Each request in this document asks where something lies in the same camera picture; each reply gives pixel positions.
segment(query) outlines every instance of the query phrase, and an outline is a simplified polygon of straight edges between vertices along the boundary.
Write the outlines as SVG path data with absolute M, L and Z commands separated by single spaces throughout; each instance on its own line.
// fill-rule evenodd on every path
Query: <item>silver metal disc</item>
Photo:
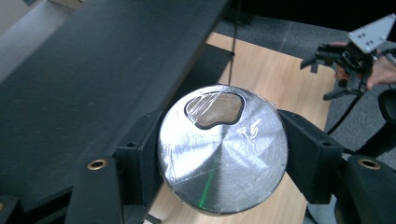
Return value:
M 288 146 L 271 102 L 216 85 L 184 96 L 168 111 L 159 157 L 165 182 L 183 202 L 209 215 L 229 215 L 274 192 Z

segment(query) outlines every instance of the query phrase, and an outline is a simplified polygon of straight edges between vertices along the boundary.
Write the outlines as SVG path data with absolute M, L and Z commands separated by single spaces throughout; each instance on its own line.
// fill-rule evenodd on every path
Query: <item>robotic hand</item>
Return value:
M 348 34 L 351 40 L 346 45 L 327 44 L 319 45 L 314 56 L 302 61 L 301 69 L 311 66 L 311 71 L 316 73 L 318 63 L 326 66 L 338 64 L 349 75 L 348 80 L 340 80 L 340 91 L 332 91 L 323 96 L 323 100 L 331 100 L 346 94 L 362 95 L 367 91 L 366 82 L 371 75 L 373 64 L 380 56 L 389 56 L 396 53 L 396 49 L 387 49 L 381 53 L 377 47 L 383 44 L 390 33 L 395 14 L 390 14 L 378 21 L 374 21 L 360 29 Z

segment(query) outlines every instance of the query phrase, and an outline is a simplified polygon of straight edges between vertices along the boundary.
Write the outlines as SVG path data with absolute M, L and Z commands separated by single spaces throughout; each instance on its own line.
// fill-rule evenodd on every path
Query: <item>black cable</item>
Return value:
M 348 109 L 346 112 L 344 112 L 344 115 L 332 126 L 332 128 L 327 132 L 327 134 L 332 134 L 338 126 L 344 121 L 344 119 L 347 117 L 347 115 L 350 113 L 350 111 L 355 107 L 355 104 L 359 101 L 359 99 L 363 96 L 363 94 L 357 95 L 355 99 L 353 99 L 352 103 L 350 103 Z
M 241 12 L 242 0 L 238 0 L 238 6 L 236 9 L 236 19 L 233 27 L 233 47 L 231 49 L 231 61 L 230 61 L 230 74 L 228 75 L 228 85 L 231 86 L 231 76 L 233 74 L 233 58 L 235 57 L 235 45 L 236 45 L 236 36 L 238 33 L 238 26 L 240 23 L 239 17 Z

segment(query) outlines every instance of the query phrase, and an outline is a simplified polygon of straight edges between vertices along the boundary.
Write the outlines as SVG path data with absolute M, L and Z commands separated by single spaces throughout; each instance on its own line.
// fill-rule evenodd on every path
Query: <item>wooden table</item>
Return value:
M 206 43 L 231 50 L 233 40 L 213 33 Z M 325 66 L 313 74 L 300 70 L 301 59 L 237 40 L 233 61 L 232 86 L 255 92 L 273 102 L 277 108 L 297 113 L 320 129 L 324 128 L 330 102 L 322 96 L 332 90 L 334 71 Z M 228 84 L 230 65 L 219 83 Z M 262 204 L 226 217 L 198 213 L 163 185 L 149 213 L 164 224 L 227 223 L 303 223 L 306 200 L 285 174 L 276 191 Z

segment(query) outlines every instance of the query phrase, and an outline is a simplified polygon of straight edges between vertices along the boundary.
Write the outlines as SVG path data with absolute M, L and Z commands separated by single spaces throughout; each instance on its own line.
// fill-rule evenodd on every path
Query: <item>brass rivet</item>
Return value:
M 91 161 L 88 164 L 87 168 L 89 170 L 100 170 L 103 167 L 105 167 L 106 165 L 107 165 L 107 161 L 100 159 L 100 160 L 96 160 L 96 161 Z
M 378 164 L 378 162 L 376 162 L 376 161 L 372 161 L 372 160 L 368 160 L 368 159 L 360 159 L 360 160 L 358 160 L 358 163 L 367 169 L 371 169 L 371 170 L 381 169 L 381 165 Z

